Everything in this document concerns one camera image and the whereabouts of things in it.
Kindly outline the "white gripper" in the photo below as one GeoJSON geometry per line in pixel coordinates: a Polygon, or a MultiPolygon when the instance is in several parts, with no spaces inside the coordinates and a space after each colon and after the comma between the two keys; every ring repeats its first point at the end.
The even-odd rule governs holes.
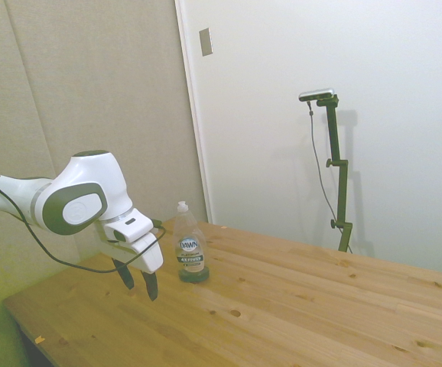
{"type": "Polygon", "coordinates": [[[146,291],[151,301],[158,298],[158,280],[155,272],[163,265],[163,255],[157,237],[151,232],[152,222],[141,224],[134,221],[96,222],[99,235],[99,249],[113,258],[113,264],[124,285],[135,286],[134,278],[126,262],[142,271],[146,291]]]}

